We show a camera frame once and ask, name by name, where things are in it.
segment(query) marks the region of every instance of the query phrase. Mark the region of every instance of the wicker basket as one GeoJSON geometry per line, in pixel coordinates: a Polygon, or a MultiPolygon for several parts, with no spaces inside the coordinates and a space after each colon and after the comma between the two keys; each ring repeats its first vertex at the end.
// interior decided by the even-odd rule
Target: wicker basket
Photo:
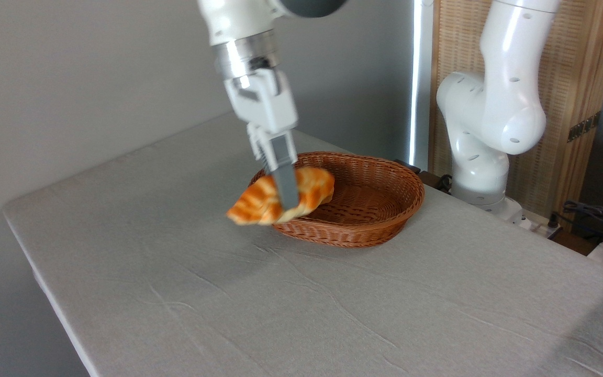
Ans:
{"type": "MultiPolygon", "coordinates": [[[[365,248],[395,237],[422,205],[423,183],[383,158],[348,153],[300,153],[295,167],[316,167],[335,178],[333,199],[313,213],[273,225],[287,236],[340,248],[365,248]]],[[[260,170],[251,184],[264,175],[260,170]]]]}

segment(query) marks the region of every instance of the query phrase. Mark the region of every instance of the table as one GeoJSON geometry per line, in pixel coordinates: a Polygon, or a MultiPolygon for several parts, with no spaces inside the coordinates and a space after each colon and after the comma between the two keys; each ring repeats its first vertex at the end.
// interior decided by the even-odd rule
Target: table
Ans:
{"type": "Polygon", "coordinates": [[[91,375],[603,375],[600,263],[431,188],[375,248],[233,225],[259,168],[227,114],[5,207],[91,375]]]}

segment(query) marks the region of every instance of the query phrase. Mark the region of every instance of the bread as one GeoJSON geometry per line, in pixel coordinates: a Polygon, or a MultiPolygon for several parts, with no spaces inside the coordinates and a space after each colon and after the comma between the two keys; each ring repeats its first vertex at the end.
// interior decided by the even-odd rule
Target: bread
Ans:
{"type": "Polygon", "coordinates": [[[306,216],[332,200],[334,177],[325,169],[303,167],[295,170],[299,205],[283,211],[272,176],[263,176],[244,191],[227,211],[237,225],[272,225],[306,216]]]}

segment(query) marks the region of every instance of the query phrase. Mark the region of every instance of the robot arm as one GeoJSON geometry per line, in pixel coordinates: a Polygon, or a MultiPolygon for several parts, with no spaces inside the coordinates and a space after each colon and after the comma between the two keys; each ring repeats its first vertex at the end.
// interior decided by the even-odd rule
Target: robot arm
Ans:
{"type": "Polygon", "coordinates": [[[292,133],[297,109],[280,62],[273,20],[323,17],[346,0],[198,0],[234,112],[247,122],[256,159],[273,175],[284,209],[297,207],[292,133]]]}
{"type": "Polygon", "coordinates": [[[454,72],[437,92],[453,155],[452,195],[518,224],[505,198],[509,154],[543,135],[539,60],[560,0],[493,0],[481,35],[485,74],[454,72]]]}

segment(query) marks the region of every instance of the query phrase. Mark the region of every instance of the metal hinge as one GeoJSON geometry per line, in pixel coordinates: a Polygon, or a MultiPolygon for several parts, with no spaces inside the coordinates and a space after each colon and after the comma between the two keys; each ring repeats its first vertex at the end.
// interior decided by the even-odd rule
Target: metal hinge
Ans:
{"type": "Polygon", "coordinates": [[[589,132],[591,129],[593,129],[593,127],[597,127],[597,124],[599,123],[600,114],[601,112],[597,112],[597,114],[570,128],[569,136],[567,136],[567,143],[589,132]]]}

